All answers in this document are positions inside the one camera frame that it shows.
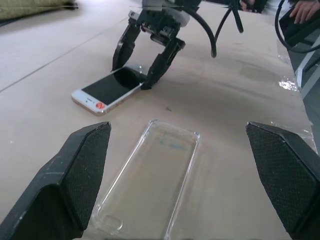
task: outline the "white tabletop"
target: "white tabletop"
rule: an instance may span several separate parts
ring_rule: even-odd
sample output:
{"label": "white tabletop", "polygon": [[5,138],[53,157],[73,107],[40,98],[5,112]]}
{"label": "white tabletop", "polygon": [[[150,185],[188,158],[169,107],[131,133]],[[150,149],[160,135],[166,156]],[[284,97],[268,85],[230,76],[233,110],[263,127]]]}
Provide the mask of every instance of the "white tabletop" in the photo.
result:
{"label": "white tabletop", "polygon": [[[7,46],[0,44],[7,58],[0,66],[0,221],[72,132],[111,122],[100,199],[148,122],[161,119],[202,137],[174,239],[290,239],[259,180],[245,130],[248,121],[273,124],[312,144],[301,94],[280,86],[290,86],[294,75],[278,58],[273,26],[242,12],[240,34],[230,16],[213,59],[205,31],[192,19],[179,33],[185,49],[159,83],[96,117],[72,102],[71,93],[110,72],[132,5],[98,2],[65,20],[38,22],[62,14],[53,12],[0,28]],[[225,11],[202,3],[198,13],[215,30]],[[129,61],[149,66],[162,50],[141,34]]]}

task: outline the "white smartphone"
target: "white smartphone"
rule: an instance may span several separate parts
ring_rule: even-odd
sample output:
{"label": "white smartphone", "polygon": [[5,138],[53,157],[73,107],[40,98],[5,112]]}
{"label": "white smartphone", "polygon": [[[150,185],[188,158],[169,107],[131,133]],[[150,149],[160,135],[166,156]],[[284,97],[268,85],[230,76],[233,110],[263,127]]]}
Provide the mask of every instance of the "white smartphone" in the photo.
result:
{"label": "white smartphone", "polygon": [[89,86],[72,93],[72,100],[102,116],[137,92],[148,72],[139,65],[126,65]]}

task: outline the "textured rubber pad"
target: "textured rubber pad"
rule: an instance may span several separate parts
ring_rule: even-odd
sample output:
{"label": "textured rubber pad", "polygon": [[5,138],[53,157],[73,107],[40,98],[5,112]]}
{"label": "textured rubber pad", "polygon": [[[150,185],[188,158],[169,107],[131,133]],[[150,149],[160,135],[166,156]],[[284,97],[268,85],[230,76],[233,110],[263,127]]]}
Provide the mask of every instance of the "textured rubber pad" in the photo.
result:
{"label": "textured rubber pad", "polygon": [[102,122],[71,134],[4,219],[0,240],[80,238],[100,189],[110,131]]}
{"label": "textured rubber pad", "polygon": [[249,122],[246,127],[262,185],[293,239],[319,239],[320,158],[297,135]]}

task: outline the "phone screen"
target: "phone screen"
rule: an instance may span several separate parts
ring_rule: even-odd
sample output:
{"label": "phone screen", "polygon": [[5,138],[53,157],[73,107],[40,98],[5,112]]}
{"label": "phone screen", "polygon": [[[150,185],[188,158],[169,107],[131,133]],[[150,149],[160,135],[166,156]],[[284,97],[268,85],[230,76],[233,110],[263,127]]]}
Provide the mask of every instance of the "phone screen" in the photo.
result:
{"label": "phone screen", "polygon": [[130,92],[144,81],[146,76],[128,67],[102,78],[82,89],[95,99],[109,105]]}

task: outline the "transparent plastic case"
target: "transparent plastic case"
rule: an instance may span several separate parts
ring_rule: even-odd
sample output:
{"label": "transparent plastic case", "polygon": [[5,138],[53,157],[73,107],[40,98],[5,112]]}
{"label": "transparent plastic case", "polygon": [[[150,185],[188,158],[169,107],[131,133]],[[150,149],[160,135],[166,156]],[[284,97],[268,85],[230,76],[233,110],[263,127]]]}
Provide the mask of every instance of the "transparent plastic case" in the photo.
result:
{"label": "transparent plastic case", "polygon": [[92,213],[105,236],[167,239],[178,212],[199,134],[153,120]]}

